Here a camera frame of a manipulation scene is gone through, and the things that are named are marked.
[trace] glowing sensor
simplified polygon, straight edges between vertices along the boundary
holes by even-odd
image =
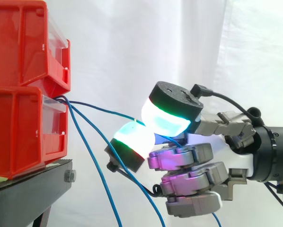
[[[144,124],[154,133],[174,137],[181,134],[190,125],[191,121],[164,112],[147,99],[141,110]]]

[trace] gray plastic joint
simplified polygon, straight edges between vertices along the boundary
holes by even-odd
[[[210,143],[186,145],[182,148],[163,148],[149,154],[150,169],[173,171],[206,163],[213,159]]]
[[[228,178],[223,162],[204,165],[196,170],[183,170],[167,173],[160,183],[164,195],[187,196],[214,185],[221,184]]]
[[[166,202],[169,215],[188,218],[216,212],[222,207],[221,198],[215,192],[186,197],[169,197]]]

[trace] black cable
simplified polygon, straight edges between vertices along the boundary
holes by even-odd
[[[245,110],[241,105],[239,105],[237,102],[235,102],[233,99],[230,99],[229,97],[226,97],[220,93],[214,92],[211,89],[208,89],[202,85],[198,85],[195,84],[192,88],[192,90],[190,91],[190,93],[196,97],[196,98],[200,98],[200,97],[210,97],[210,96],[215,96],[218,98],[221,98],[229,103],[231,103],[232,105],[234,105],[236,108],[238,108],[244,115],[246,115],[251,121],[252,121],[252,125],[254,127],[258,127],[258,126],[263,126],[264,125],[264,121],[261,118],[261,113],[260,110],[256,107],[251,107],[248,110]]]
[[[235,102],[233,99],[230,99],[227,96],[224,96],[220,93],[213,92],[213,91],[210,94],[212,96],[221,98],[221,99],[231,103],[236,108],[238,108],[244,115],[246,115],[252,121],[253,126],[258,127],[258,126],[264,125],[264,121],[261,118],[261,113],[260,113],[260,110],[258,108],[251,107],[248,110],[245,110],[241,105],[239,105],[237,102]]]
[[[217,92],[212,92],[211,93],[212,96],[215,96],[215,97],[218,97],[218,98],[221,98],[229,103],[231,103],[233,106],[235,106],[236,108],[238,108],[244,115],[246,115],[248,118],[250,118],[251,120],[254,119],[254,116],[251,115],[248,111],[246,111],[241,105],[239,105],[237,102],[235,102],[233,99],[230,99],[229,97],[227,96],[224,96],[220,93],[217,93]]]
[[[129,179],[130,181],[134,182],[131,177],[125,173],[123,170],[121,170],[120,168],[117,168],[116,170],[117,172],[119,172],[121,175],[123,175],[124,177],[126,177],[127,179]],[[143,185],[144,189],[147,191],[147,193],[154,197],[154,198],[157,198],[157,197],[164,197],[163,193],[162,193],[162,190],[161,190],[161,187],[159,184],[155,184],[153,186],[153,192],[151,192],[149,189],[147,189],[144,185]]]
[[[269,186],[272,187],[272,188],[275,188],[275,189],[278,190],[278,191],[283,192],[283,189],[282,189],[281,187],[276,186],[276,185],[272,184],[271,182],[266,182],[266,184],[269,185]]]
[[[269,192],[276,198],[276,200],[280,203],[280,205],[283,207],[283,202],[281,199],[276,195],[276,193],[272,190],[272,188],[269,186],[269,184],[265,183],[266,188],[269,190]]]

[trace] white fabric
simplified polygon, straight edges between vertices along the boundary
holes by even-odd
[[[283,126],[283,6],[279,1],[258,2],[229,1],[224,14],[225,0],[47,0],[71,41],[67,97],[140,118],[158,80],[186,88],[199,83],[245,107],[259,107],[268,125]],[[213,113],[233,109],[218,99],[202,101]],[[127,122],[77,107],[109,139]],[[104,141],[78,121],[102,166],[123,226],[160,226],[138,187],[106,169]],[[104,187],[71,119],[68,151],[77,181],[52,206],[48,227],[116,227]],[[145,163],[136,176],[150,188],[162,174]],[[165,199],[154,201],[168,227],[217,226],[212,215],[171,217]],[[234,201],[224,202],[217,215],[223,227],[283,225],[282,207],[257,182],[235,186]]]

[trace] green light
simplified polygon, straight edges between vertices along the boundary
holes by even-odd
[[[144,159],[148,157],[155,145],[154,133],[137,122],[125,124],[115,133],[114,138],[133,149]]]
[[[154,133],[170,137],[181,134],[191,123],[189,120],[162,111],[149,99],[142,107],[141,118]]]

